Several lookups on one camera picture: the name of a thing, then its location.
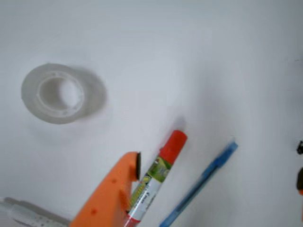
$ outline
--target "red marker cap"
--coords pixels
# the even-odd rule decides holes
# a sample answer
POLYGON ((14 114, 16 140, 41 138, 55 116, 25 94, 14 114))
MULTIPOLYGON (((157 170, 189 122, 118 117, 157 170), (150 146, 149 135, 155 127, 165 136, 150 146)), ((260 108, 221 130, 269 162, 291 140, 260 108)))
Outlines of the red marker cap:
POLYGON ((186 140, 187 135, 184 132, 174 130, 165 146, 160 149, 159 156, 170 164, 174 164, 186 140))

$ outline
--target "orange object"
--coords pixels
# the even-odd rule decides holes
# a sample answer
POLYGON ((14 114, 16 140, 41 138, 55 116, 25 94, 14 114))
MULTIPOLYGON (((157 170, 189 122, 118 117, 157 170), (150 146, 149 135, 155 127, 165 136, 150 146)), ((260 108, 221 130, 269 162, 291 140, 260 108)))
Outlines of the orange object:
POLYGON ((131 183, 140 178, 141 156, 125 154, 111 169, 70 227, 121 227, 129 209, 131 183))
POLYGON ((184 132, 174 130, 165 146, 160 149, 159 156, 170 164, 174 164, 186 140, 187 135, 184 132))

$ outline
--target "blue pen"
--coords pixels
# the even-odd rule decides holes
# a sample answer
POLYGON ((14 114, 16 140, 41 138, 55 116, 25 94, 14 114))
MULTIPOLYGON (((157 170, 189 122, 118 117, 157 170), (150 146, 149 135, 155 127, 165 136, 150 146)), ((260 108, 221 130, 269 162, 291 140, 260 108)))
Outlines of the blue pen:
POLYGON ((196 195, 206 185, 208 180, 222 167, 232 153, 238 148, 238 144, 232 142, 224 151, 206 168, 194 187, 189 191, 185 198, 178 204, 178 206, 171 212, 171 214, 160 224, 160 227, 169 227, 188 204, 194 199, 196 195))

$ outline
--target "tape roll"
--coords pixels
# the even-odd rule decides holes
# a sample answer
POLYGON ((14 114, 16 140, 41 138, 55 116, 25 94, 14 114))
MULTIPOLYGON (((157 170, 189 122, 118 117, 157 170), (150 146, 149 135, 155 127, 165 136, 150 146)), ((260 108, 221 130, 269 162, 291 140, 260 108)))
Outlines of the tape roll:
POLYGON ((30 71, 21 93, 34 116, 53 124, 71 123, 82 117, 88 97, 84 78, 60 64, 46 64, 30 71))

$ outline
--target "white table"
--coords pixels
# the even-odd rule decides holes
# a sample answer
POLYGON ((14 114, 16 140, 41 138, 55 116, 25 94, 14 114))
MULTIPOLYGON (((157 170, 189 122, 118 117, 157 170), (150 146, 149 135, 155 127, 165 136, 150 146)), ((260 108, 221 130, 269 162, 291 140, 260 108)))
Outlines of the white table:
POLYGON ((1 1, 0 196, 72 219, 125 152, 142 151, 144 174, 184 121, 189 139, 142 227, 232 136, 239 149, 172 227, 301 226, 303 1, 159 2, 1 1), (34 117, 21 84, 48 62, 95 74, 102 109, 67 125, 34 117))

